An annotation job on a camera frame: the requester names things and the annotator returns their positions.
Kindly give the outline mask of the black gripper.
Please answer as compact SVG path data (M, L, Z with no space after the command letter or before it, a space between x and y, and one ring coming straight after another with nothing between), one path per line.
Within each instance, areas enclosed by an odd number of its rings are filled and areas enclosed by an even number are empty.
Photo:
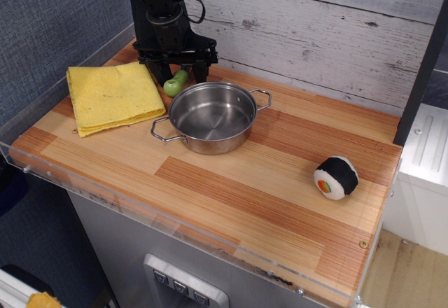
M192 31L185 8L177 6L172 14L154 16L146 12L153 36L141 45L134 42L138 59L145 63L158 84L172 79L169 64L191 64L196 83L204 83L209 65L218 62L216 41Z

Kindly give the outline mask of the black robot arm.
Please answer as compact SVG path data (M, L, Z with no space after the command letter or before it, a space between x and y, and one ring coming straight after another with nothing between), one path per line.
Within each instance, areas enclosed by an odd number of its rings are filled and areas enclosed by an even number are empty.
M163 85L173 77L172 64L192 67L195 80L206 81L209 67L218 62L216 41L196 34L190 26L202 23L206 11L194 19L185 0L130 1L136 34L133 48L157 83Z

